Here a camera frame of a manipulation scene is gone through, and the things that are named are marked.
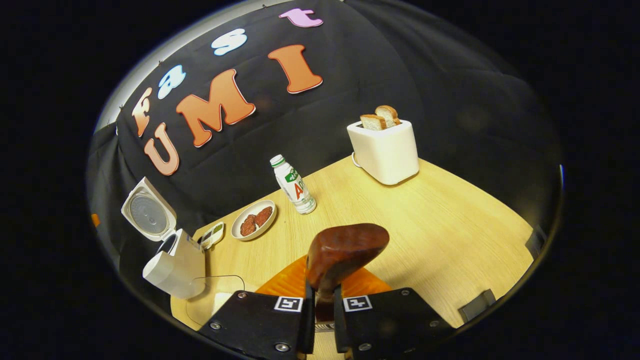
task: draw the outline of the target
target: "pink letter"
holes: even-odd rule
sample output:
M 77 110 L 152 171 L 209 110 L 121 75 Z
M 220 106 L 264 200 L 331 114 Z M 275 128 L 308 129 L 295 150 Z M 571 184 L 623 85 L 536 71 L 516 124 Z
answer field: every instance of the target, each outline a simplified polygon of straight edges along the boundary
M 300 10 L 300 9 L 292 9 L 284 14 L 281 14 L 279 17 L 288 17 L 292 24 L 295 26 L 299 26 L 301 28 L 313 28 L 314 26 L 322 25 L 322 20 L 316 19 L 311 20 L 307 16 L 308 13 L 314 13 L 313 10 Z

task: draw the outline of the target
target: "orange letter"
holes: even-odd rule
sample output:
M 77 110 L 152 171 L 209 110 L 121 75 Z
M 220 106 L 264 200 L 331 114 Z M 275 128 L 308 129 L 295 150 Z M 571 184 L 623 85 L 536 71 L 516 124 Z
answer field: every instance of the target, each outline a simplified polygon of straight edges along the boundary
M 236 85 L 234 69 L 221 72 L 211 80 L 209 101 L 193 94 L 185 97 L 175 107 L 187 119 L 187 125 L 193 133 L 193 145 L 201 147 L 211 139 L 211 131 L 202 127 L 202 122 L 215 131 L 222 130 L 222 112 L 225 110 L 225 122 L 229 125 L 251 115 L 255 105 L 246 102 Z
M 151 88 L 147 88 L 145 93 L 142 94 L 140 100 L 133 108 L 133 112 L 131 115 L 136 119 L 136 124 L 138 125 L 138 137 L 142 137 L 142 133 L 145 132 L 147 128 L 147 124 L 149 123 L 149 116 L 146 116 L 145 113 L 149 111 L 149 100 L 147 97 L 151 95 Z
M 158 154 L 158 150 L 154 147 L 154 139 L 149 139 L 145 144 L 145 154 L 149 156 L 151 162 L 156 166 L 156 169 L 158 169 L 160 173 L 169 176 L 178 170 L 178 164 L 180 163 L 178 152 L 175 150 L 169 136 L 166 134 L 166 124 L 164 122 L 158 125 L 154 135 L 156 138 L 160 139 L 160 142 L 169 153 L 169 161 L 164 162 L 164 160 L 162 160 L 160 154 Z
M 303 193 L 303 191 L 300 186 L 298 186 L 298 183 L 293 183 L 293 185 L 296 188 L 296 200 L 300 200 L 300 194 Z
M 282 70 L 287 75 L 289 86 L 287 91 L 290 94 L 297 94 L 319 86 L 322 78 L 311 72 L 309 65 L 302 56 L 303 45 L 289 45 L 271 51 L 269 59 L 278 60 Z

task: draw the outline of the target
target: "white toaster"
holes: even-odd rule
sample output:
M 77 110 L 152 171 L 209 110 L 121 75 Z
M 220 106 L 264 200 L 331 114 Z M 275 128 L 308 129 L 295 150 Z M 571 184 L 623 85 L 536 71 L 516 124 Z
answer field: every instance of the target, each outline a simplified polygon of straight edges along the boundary
M 408 121 L 384 130 L 369 130 L 362 122 L 347 126 L 356 160 L 354 163 L 385 185 L 397 184 L 417 174 L 418 150 Z

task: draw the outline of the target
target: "screw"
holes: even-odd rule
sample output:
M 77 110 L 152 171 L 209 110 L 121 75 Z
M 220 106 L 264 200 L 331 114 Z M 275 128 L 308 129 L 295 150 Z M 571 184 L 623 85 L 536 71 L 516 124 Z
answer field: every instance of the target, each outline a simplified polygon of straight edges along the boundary
M 278 350 L 279 352 L 287 352 L 289 351 L 289 346 L 287 344 L 277 343 L 276 350 Z

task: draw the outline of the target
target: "open lid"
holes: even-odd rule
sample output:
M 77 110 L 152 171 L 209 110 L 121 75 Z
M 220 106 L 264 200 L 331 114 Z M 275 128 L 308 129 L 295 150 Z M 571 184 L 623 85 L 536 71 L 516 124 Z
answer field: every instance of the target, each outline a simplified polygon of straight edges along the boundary
M 149 240 L 161 241 L 175 231 L 175 211 L 146 177 L 131 190 L 120 211 Z

